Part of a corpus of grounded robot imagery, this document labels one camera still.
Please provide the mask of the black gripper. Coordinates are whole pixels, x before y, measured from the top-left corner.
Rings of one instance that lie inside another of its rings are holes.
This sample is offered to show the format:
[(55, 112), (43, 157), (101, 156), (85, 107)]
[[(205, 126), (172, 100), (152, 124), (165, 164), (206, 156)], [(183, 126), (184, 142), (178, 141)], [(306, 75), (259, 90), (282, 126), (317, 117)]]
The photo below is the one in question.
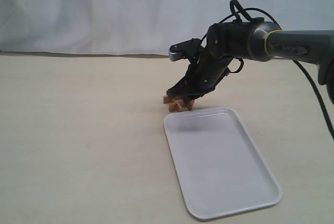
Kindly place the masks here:
[(198, 61), (186, 72), (185, 79), (180, 79), (167, 90), (167, 96), (184, 98), (184, 107), (192, 109), (196, 99), (191, 97), (203, 96), (215, 90), (230, 63), (230, 55), (214, 57), (208, 50), (204, 50)]

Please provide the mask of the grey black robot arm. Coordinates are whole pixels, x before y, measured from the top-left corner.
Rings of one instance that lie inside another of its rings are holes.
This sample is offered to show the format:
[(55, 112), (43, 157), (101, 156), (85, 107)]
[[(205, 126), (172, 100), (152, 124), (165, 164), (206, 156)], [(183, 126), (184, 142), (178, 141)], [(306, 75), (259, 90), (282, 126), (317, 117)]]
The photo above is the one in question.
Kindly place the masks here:
[(189, 66), (166, 94), (189, 103), (214, 91), (230, 73), (228, 65), (233, 59), (267, 62), (276, 56), (316, 65), (318, 83), (326, 86), (333, 99), (333, 31), (286, 31), (262, 18), (214, 23), (207, 31), (206, 46), (200, 39), (172, 45), (170, 60), (187, 59)]

